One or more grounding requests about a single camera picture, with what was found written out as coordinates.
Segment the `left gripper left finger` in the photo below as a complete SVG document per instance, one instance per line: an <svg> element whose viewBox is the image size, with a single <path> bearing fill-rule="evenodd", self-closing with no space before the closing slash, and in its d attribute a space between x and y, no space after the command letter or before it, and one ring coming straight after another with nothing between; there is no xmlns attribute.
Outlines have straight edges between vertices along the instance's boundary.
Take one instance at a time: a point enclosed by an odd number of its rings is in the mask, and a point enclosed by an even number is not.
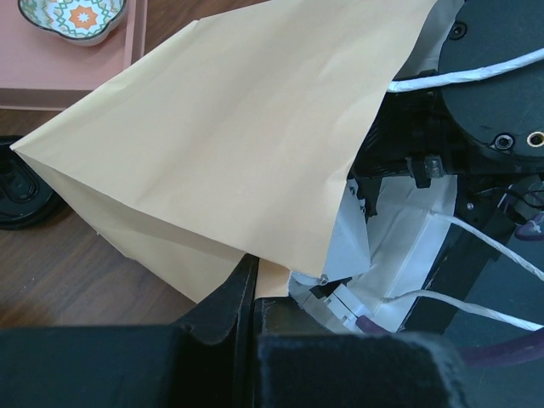
<svg viewBox="0 0 544 408"><path fill-rule="evenodd" d="M4 407L242 407L258 259L179 320L1 332Z"/></svg>

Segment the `brown paper bag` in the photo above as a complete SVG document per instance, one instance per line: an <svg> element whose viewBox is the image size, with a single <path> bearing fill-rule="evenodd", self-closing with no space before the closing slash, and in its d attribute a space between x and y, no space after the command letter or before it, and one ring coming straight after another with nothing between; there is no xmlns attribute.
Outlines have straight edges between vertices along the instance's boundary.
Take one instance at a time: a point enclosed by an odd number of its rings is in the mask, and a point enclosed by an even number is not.
<svg viewBox="0 0 544 408"><path fill-rule="evenodd" d="M195 302L245 254L257 295L320 277L388 83L458 1L268 1L190 22L13 145L125 257Z"/></svg>

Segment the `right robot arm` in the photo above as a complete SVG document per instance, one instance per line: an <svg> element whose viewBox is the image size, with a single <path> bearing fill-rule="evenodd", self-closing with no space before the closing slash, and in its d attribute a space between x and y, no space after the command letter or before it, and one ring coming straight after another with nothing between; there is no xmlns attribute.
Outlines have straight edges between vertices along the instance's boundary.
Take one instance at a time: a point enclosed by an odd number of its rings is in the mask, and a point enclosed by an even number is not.
<svg viewBox="0 0 544 408"><path fill-rule="evenodd" d="M371 269L351 286L373 320L399 329L438 256L454 263L446 236L456 204L523 202L515 235L543 237L543 190L513 184L543 173L543 4L467 1L431 71L397 81L360 147L351 177L377 181L367 200Z"/></svg>

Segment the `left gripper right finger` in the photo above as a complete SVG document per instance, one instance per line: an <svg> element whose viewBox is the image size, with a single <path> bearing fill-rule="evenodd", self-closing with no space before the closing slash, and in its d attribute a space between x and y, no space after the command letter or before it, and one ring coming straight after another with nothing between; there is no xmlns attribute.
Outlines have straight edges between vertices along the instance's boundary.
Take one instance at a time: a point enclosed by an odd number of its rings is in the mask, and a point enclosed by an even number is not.
<svg viewBox="0 0 544 408"><path fill-rule="evenodd" d="M456 351L425 333L334 334L289 297L254 304L256 407L465 407Z"/></svg>

